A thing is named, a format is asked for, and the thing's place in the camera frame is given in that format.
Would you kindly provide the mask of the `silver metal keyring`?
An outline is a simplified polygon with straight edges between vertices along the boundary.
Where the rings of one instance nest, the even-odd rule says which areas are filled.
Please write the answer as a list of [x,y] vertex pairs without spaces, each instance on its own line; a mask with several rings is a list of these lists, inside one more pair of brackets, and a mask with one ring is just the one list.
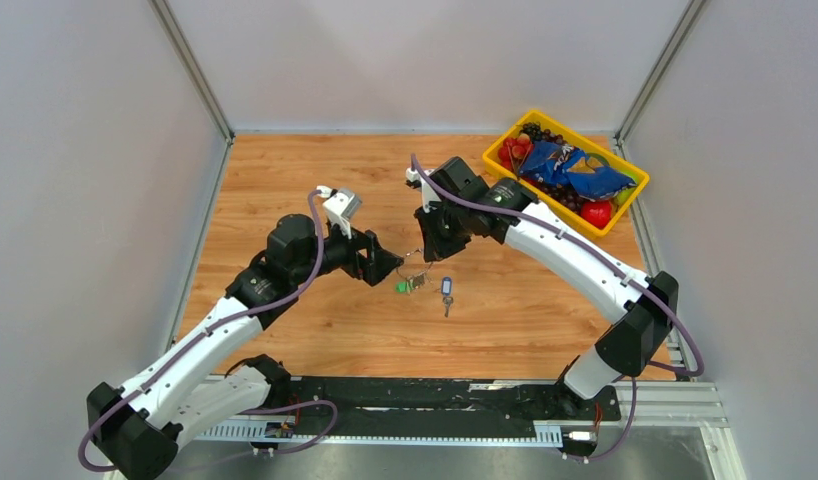
[[404,295],[411,295],[430,283],[429,271],[432,265],[432,262],[425,260],[425,252],[422,248],[416,248],[403,256],[403,263],[395,269],[398,276],[397,283],[409,281],[413,286],[413,291]]

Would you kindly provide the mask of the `blue key tag with key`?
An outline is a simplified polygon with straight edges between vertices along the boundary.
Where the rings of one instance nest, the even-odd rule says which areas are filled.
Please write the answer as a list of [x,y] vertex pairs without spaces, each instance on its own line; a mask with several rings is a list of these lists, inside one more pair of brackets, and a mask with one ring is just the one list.
[[442,296],[442,303],[444,305],[444,317],[448,318],[450,314],[451,307],[454,303],[454,299],[452,296],[453,292],[453,280],[449,276],[445,276],[442,278],[440,292]]

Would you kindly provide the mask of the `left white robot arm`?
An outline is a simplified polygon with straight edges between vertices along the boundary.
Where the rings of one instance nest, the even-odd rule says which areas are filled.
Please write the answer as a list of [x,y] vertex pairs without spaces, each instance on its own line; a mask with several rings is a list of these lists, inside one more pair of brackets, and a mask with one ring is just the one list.
[[404,262],[372,231],[344,231],[316,216],[282,217],[266,247],[226,288],[212,310],[162,357],[120,386],[100,383],[88,395],[89,427],[78,448],[91,463],[94,445],[128,479],[155,479],[203,431],[242,411],[282,412],[291,399],[288,372],[261,355],[242,372],[212,385],[204,380],[241,345],[289,310],[314,279],[342,270],[375,286]]

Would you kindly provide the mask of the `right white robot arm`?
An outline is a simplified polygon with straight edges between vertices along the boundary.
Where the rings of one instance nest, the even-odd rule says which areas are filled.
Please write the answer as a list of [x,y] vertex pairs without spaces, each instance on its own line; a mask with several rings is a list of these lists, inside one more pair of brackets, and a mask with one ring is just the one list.
[[409,168],[406,183],[422,195],[415,216],[426,261],[461,252],[475,236],[491,237],[562,278],[609,322],[560,375],[556,403],[565,415],[583,416],[605,386],[639,376],[675,328],[678,283],[671,275],[649,276],[607,254],[517,181],[488,185],[472,173]]

